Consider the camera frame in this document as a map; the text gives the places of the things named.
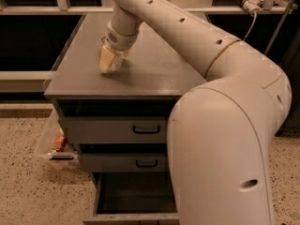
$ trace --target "drawer handle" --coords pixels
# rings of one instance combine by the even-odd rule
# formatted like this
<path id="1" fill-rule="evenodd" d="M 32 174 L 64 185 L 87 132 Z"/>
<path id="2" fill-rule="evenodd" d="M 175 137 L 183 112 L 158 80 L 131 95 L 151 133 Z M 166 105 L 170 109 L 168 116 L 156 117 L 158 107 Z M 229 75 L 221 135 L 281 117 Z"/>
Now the drawer handle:
<path id="1" fill-rule="evenodd" d="M 160 132 L 160 125 L 157 126 L 157 129 L 154 131 L 139 131 L 136 126 L 133 126 L 133 132 L 136 134 L 157 134 Z"/>
<path id="2" fill-rule="evenodd" d="M 158 165 L 158 160 L 156 159 L 156 163 L 152 165 L 141 165 L 139 164 L 139 160 L 136 160 L 135 165 L 139 168 L 155 168 Z"/>

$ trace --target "robotic arm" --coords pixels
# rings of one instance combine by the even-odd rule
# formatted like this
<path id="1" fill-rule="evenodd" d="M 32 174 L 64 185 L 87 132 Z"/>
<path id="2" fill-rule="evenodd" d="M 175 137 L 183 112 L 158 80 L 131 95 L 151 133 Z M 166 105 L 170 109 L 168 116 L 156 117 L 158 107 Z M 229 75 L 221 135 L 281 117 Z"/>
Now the robotic arm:
<path id="1" fill-rule="evenodd" d="M 166 0 L 114 0 L 100 67 L 107 71 L 146 22 L 207 81 L 183 95 L 168 124 L 180 224 L 274 224 L 270 140 L 291 107 L 279 66 Z"/>

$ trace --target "floor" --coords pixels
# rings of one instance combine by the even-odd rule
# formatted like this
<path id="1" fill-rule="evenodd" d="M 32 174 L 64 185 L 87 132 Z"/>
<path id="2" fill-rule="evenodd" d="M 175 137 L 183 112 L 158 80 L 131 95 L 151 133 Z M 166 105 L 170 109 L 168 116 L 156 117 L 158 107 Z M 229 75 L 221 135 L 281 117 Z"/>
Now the floor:
<path id="1" fill-rule="evenodd" d="M 50 104 L 0 104 L 0 225 L 82 224 L 96 194 L 89 175 L 35 157 Z M 270 146 L 276 225 L 300 224 L 300 129 Z"/>

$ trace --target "terrazzo floor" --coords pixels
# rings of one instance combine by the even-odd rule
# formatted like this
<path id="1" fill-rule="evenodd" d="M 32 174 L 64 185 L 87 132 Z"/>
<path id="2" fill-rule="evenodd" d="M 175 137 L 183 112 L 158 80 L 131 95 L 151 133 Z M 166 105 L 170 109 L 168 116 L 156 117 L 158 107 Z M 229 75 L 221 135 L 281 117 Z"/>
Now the terrazzo floor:
<path id="1" fill-rule="evenodd" d="M 35 157 L 51 104 L 0 104 L 0 225 L 83 224 L 96 189 L 79 168 L 54 168 Z M 270 149 L 276 225 L 300 224 L 300 129 Z"/>

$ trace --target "item in bin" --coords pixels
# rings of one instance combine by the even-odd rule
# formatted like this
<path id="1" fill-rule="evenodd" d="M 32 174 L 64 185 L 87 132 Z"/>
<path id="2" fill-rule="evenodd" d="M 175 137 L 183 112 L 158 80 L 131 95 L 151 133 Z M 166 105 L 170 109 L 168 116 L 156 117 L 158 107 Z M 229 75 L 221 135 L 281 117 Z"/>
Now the item in bin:
<path id="1" fill-rule="evenodd" d="M 53 148 L 56 152 L 64 152 L 67 144 L 68 144 L 68 139 L 64 136 L 59 136 L 58 139 L 55 141 Z"/>

